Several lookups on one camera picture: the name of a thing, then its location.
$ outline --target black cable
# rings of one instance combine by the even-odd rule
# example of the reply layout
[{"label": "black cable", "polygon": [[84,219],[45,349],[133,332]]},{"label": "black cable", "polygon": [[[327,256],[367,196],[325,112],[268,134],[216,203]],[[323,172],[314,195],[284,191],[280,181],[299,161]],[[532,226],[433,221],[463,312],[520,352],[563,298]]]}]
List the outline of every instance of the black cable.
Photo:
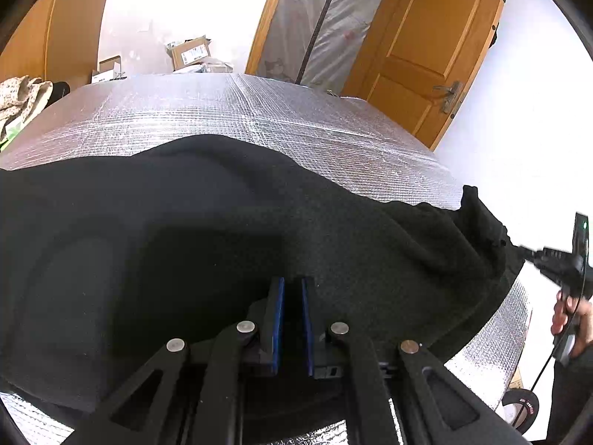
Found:
[{"label": "black cable", "polygon": [[[546,370],[546,367],[548,366],[548,363],[553,358],[554,354],[556,354],[556,351],[558,351],[558,347],[562,344],[562,340],[564,340],[565,334],[570,329],[570,326],[572,324],[572,320],[574,318],[574,315],[576,315],[576,311],[577,311],[577,309],[579,309],[580,300],[582,300],[583,293],[585,293],[585,282],[586,282],[586,277],[587,277],[587,265],[588,264],[589,264],[589,239],[587,238],[587,252],[586,252],[585,261],[583,262],[583,284],[580,287],[580,296],[579,296],[579,299],[577,300],[576,306],[574,307],[574,313],[572,313],[570,315],[570,319],[568,320],[566,326],[564,327],[564,329],[562,330],[562,332],[560,334],[560,339],[558,340],[558,343],[556,343],[556,345],[552,349],[552,353],[550,353],[550,356],[548,356],[548,359],[546,360],[546,363],[543,365],[543,367],[541,368],[541,371],[537,375],[536,380],[533,382],[533,385],[531,386],[531,388],[529,390],[532,393],[533,393],[534,388],[537,385],[537,382],[540,381],[541,376],[544,374],[544,371]],[[523,413],[523,410],[526,407],[527,407],[527,405],[525,403],[523,403],[523,405],[521,405],[521,408],[520,408],[519,412],[517,413],[517,416],[515,417],[515,419],[512,422],[512,426],[513,427],[517,424],[517,421],[519,420],[519,417],[521,416],[521,413]]]}]

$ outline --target human hand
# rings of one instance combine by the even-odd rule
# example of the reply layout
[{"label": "human hand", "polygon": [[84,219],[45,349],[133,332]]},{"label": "human hand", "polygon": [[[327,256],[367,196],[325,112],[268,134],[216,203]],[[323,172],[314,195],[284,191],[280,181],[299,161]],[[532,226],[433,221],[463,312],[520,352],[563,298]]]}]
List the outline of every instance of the human hand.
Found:
[{"label": "human hand", "polygon": [[[562,302],[562,292],[559,291],[556,295],[556,305],[554,306],[554,316],[552,317],[552,334],[560,334],[564,326],[568,323],[568,315]],[[574,307],[578,298],[568,297],[566,300],[566,308],[574,313]],[[580,317],[579,330],[574,338],[574,347],[570,356],[576,358],[580,355],[590,343],[593,342],[593,306],[587,299],[580,300],[579,309],[576,311],[577,316]]]}]

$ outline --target white wall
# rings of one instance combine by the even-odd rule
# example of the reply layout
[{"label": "white wall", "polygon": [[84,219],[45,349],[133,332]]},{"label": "white wall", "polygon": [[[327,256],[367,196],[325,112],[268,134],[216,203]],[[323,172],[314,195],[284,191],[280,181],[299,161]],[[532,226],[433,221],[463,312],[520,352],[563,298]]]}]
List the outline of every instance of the white wall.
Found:
[{"label": "white wall", "polygon": [[206,35],[211,55],[244,72],[266,0],[107,0],[99,60],[120,55],[127,75],[170,73],[165,44]]},{"label": "white wall", "polygon": [[[552,0],[507,0],[498,40],[435,153],[508,228],[515,244],[570,249],[574,212],[593,218],[593,62]],[[551,352],[557,288],[526,264],[534,305],[520,362],[530,388]],[[553,370],[535,389],[545,438]]]}]

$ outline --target door handle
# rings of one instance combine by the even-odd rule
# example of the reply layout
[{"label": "door handle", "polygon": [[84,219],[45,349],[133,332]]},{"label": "door handle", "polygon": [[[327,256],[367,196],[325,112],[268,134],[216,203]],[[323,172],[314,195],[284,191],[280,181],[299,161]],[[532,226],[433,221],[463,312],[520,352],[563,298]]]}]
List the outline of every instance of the door handle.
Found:
[{"label": "door handle", "polygon": [[463,84],[459,80],[454,81],[450,87],[446,87],[445,85],[435,85],[432,87],[433,90],[442,90],[447,93],[441,104],[441,112],[444,114],[451,112],[453,103],[455,103],[462,88]]}]

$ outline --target black sleeve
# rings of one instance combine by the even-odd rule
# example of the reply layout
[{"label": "black sleeve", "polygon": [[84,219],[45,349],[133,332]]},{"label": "black sleeve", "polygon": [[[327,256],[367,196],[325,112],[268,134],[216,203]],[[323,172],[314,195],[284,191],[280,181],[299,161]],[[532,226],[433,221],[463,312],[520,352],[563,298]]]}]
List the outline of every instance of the black sleeve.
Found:
[{"label": "black sleeve", "polygon": [[[593,395],[593,346],[564,367],[554,366],[552,408],[548,423],[548,443],[560,443],[587,401]],[[593,443],[593,426],[589,424],[578,445]]]}]

